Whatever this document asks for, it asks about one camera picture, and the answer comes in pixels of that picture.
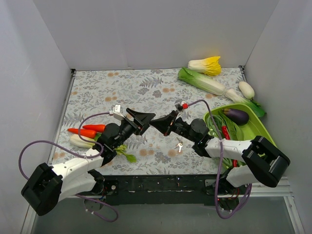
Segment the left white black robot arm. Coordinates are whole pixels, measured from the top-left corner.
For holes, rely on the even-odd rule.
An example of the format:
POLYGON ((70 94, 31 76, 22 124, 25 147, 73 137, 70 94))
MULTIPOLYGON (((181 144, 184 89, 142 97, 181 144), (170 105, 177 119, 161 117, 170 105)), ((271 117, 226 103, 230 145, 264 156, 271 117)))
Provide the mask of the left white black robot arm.
POLYGON ((97 168, 109 163, 117 155, 116 148, 131 135, 142 135, 154 113, 140 113, 126 110, 133 119, 111 111, 120 125, 109 123, 101 136, 85 154, 52 166, 42 163, 36 167, 22 188, 21 195, 39 215, 49 213, 59 201, 76 194, 90 192, 101 194, 105 178, 97 168))

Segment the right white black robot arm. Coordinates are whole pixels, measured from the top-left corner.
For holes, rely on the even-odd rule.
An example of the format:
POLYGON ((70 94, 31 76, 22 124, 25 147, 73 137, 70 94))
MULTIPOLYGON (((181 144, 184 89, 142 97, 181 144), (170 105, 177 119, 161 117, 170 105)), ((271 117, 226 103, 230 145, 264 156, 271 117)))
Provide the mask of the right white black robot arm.
POLYGON ((262 136, 243 141, 220 140, 208 134, 204 120, 195 118, 188 124, 177 116, 176 111, 150 121, 150 125, 165 136, 174 132, 192 141, 192 148, 199 156, 244 162, 244 166, 232 168, 221 180, 220 187, 227 194, 242 185, 257 182, 275 188, 290 165, 290 159, 262 136))

